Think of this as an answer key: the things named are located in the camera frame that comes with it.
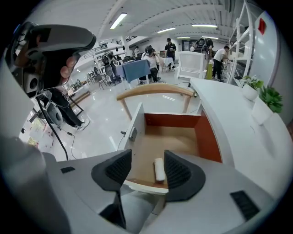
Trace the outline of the person's left hand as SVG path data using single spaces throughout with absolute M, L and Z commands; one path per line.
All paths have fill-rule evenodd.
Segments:
M 66 61 L 66 65 L 63 66 L 60 70 L 60 75 L 61 75 L 61 83 L 66 84 L 73 69 L 76 64 L 76 58 L 75 57 L 69 57 Z

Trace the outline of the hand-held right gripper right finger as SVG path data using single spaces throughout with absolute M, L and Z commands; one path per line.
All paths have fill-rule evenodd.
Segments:
M 164 152 L 168 192 L 146 234 L 248 234 L 273 198 L 233 167 Z

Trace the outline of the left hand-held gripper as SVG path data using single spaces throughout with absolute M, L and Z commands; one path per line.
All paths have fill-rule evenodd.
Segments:
M 25 22 L 14 32 L 5 61 L 24 92 L 43 92 L 63 85 L 60 70 L 69 57 L 93 48 L 96 36 L 86 28 Z

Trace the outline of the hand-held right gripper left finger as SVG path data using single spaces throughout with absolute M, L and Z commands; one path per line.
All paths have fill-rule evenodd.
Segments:
M 79 160 L 58 162 L 76 195 L 102 218 L 126 228 L 121 187 L 131 170 L 132 151 L 115 151 Z

